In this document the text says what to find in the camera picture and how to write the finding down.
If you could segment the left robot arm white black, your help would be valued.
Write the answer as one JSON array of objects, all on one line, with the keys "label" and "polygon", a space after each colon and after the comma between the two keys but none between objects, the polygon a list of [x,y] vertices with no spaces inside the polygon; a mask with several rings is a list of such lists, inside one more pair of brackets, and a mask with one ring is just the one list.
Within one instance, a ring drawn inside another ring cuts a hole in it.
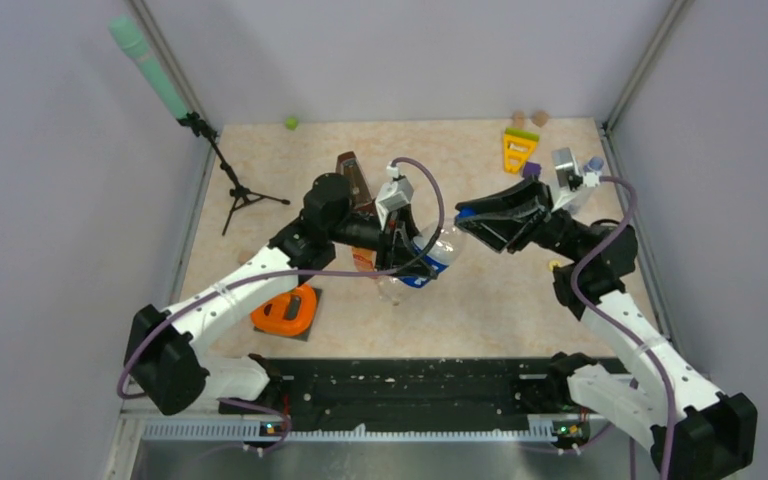
[{"label": "left robot arm white black", "polygon": [[383,185],[377,214],[355,209],[349,181],[337,173],[314,180],[299,216],[281,229],[241,267],[202,292],[177,304],[147,305],[132,321],[118,395],[126,399],[127,380],[140,387],[164,415],[187,409],[200,398],[243,400],[257,413],[279,404],[280,386],[263,361],[242,359],[230,373],[210,372],[201,362],[230,327],[249,318],[276,297],[317,275],[328,275],[336,245],[373,249],[376,272],[433,279],[434,268],[410,244],[413,187],[397,168]]}]

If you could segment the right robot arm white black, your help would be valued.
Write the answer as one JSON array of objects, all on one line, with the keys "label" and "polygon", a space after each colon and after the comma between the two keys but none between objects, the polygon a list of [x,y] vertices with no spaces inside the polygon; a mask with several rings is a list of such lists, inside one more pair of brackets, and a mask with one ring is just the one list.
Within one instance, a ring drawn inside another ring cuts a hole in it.
[{"label": "right robot arm white black", "polygon": [[456,226],[497,252],[537,245],[567,259],[553,271],[558,302],[601,338],[631,375],[616,379],[584,354],[555,356],[546,397],[560,412],[585,407],[646,449],[664,479],[722,479],[752,463],[758,411],[696,371],[645,317],[624,277],[636,266],[628,219],[583,224],[571,208],[601,183],[566,174],[547,185],[527,178],[456,205]]}]

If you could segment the blue cap labelled bottle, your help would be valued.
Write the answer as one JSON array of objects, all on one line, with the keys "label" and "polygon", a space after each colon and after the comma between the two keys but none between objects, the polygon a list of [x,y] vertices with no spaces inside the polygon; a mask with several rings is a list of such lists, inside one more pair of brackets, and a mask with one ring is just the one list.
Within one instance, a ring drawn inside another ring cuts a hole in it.
[{"label": "blue cap labelled bottle", "polygon": [[[413,253],[419,253],[429,243],[436,231],[437,224],[433,221],[419,233],[411,237]],[[431,250],[423,257],[426,264],[431,266],[441,280],[443,272],[448,269],[463,253],[467,235],[455,225],[454,217],[447,217],[442,225],[442,231],[434,242]],[[379,298],[391,305],[400,305],[407,298],[428,287],[433,280],[418,276],[380,277],[376,281]]]}]

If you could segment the clear small water bottle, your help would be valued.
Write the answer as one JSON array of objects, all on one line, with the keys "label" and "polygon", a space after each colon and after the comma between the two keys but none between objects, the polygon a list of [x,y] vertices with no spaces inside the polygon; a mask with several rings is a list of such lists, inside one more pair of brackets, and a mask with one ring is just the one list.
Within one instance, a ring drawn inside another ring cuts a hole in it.
[{"label": "clear small water bottle", "polygon": [[605,160],[599,156],[593,156],[582,167],[583,173],[601,175],[605,166]]}]

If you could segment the orange juice bottle yellow cap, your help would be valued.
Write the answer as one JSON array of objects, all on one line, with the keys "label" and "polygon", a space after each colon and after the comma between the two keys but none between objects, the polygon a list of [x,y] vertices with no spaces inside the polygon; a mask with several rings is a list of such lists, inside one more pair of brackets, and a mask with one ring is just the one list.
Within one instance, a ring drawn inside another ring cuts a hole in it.
[{"label": "orange juice bottle yellow cap", "polygon": [[362,247],[352,247],[353,264],[358,272],[374,272],[376,270],[376,251]]}]

